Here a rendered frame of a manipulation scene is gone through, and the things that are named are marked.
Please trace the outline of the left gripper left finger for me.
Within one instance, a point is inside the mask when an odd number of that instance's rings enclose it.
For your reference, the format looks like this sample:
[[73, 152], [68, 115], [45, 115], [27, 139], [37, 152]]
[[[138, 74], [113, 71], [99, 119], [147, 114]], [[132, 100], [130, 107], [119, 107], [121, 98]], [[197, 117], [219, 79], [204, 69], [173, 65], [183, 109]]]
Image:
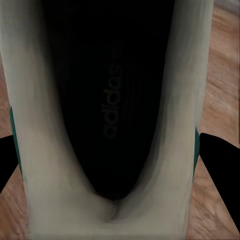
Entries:
[[0, 193], [19, 164], [14, 136], [0, 138]]

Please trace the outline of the gym shoe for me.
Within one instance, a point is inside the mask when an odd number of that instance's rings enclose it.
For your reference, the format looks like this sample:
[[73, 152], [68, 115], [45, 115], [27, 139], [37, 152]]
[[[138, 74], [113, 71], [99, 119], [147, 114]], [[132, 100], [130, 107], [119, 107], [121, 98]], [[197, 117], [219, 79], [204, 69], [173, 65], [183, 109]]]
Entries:
[[214, 0], [0, 0], [29, 240], [185, 240]]

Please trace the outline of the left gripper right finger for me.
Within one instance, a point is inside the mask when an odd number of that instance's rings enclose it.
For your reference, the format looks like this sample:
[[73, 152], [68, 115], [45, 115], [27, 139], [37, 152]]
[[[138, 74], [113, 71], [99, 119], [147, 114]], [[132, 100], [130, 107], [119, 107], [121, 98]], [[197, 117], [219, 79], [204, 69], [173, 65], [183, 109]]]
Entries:
[[206, 133], [199, 140], [199, 155], [240, 232], [240, 149]]

